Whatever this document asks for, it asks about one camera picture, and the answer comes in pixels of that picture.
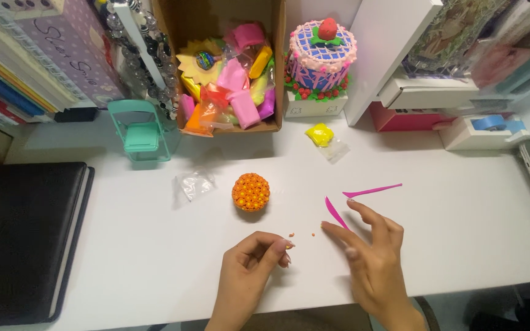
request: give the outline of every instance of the blue tape roll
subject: blue tape roll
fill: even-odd
[[[472,120],[472,125],[477,131],[502,131],[506,129],[504,118],[501,115],[492,115],[480,120]]]

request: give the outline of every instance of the orange clay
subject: orange clay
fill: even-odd
[[[269,183],[254,173],[240,176],[232,187],[234,205],[244,211],[261,210],[269,202],[270,194]]]

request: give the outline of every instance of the miniature folding chair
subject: miniature folding chair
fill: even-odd
[[[166,162],[171,160],[171,153],[167,147],[164,133],[169,130],[163,127],[162,122],[157,116],[155,106],[145,100],[118,100],[108,103],[108,111],[114,121],[116,134],[122,139],[124,151],[133,162]],[[154,121],[130,123],[128,125],[118,121],[116,114],[122,112],[148,112],[154,115]],[[161,142],[165,153],[154,155],[152,157],[143,157],[139,153],[158,151]]]

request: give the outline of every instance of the clay strawberry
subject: clay strawberry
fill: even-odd
[[[333,40],[337,36],[337,22],[332,18],[322,21],[318,27],[318,38],[322,40]]]

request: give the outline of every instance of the clay birthday cake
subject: clay birthday cake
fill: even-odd
[[[327,101],[349,83],[349,66],[357,60],[353,34],[332,18],[299,25],[290,34],[285,85],[296,100]]]

